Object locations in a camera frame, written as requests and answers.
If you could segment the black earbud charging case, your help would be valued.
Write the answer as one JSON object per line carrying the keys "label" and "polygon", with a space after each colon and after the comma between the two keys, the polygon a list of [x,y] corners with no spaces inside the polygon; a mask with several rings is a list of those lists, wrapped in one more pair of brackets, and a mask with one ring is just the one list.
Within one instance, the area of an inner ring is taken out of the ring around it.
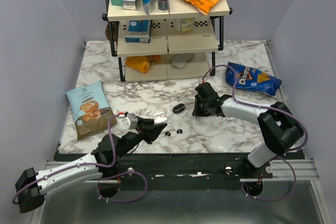
{"label": "black earbud charging case", "polygon": [[185,110],[185,105],[183,103],[180,103],[173,107],[172,111],[174,114],[179,114]]}

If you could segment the white earbud charging case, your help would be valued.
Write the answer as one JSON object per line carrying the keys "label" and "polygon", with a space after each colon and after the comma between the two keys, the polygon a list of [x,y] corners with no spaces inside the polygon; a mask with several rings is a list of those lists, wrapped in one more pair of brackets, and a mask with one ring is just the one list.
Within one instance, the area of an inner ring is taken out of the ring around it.
{"label": "white earbud charging case", "polygon": [[167,117],[164,112],[159,112],[153,115],[154,124],[161,124],[167,121]]}

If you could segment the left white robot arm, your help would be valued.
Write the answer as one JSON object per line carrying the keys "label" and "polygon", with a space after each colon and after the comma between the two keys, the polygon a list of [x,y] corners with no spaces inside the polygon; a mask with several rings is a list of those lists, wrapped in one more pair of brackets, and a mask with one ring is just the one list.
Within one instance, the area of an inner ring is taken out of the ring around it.
{"label": "left white robot arm", "polygon": [[55,168],[23,171],[15,183],[16,194],[12,199],[21,213],[39,208],[48,195],[67,186],[92,179],[100,181],[119,179],[121,176],[136,174],[135,170],[120,172],[117,159],[128,154],[141,141],[152,144],[167,127],[167,123],[156,123],[154,119],[144,119],[133,113],[120,113],[122,123],[128,132],[122,137],[108,134],[91,153]]}

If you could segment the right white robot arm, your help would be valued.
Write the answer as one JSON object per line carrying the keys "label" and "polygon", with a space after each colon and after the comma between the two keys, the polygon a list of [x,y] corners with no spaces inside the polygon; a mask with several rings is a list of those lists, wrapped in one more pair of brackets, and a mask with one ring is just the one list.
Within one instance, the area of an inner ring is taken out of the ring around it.
{"label": "right white robot arm", "polygon": [[265,163],[285,154],[304,135],[301,124],[282,102],[257,105],[236,100],[232,95],[220,97],[208,82],[195,90],[193,116],[237,118],[260,127],[264,142],[249,153],[241,165],[246,177],[255,177]]}

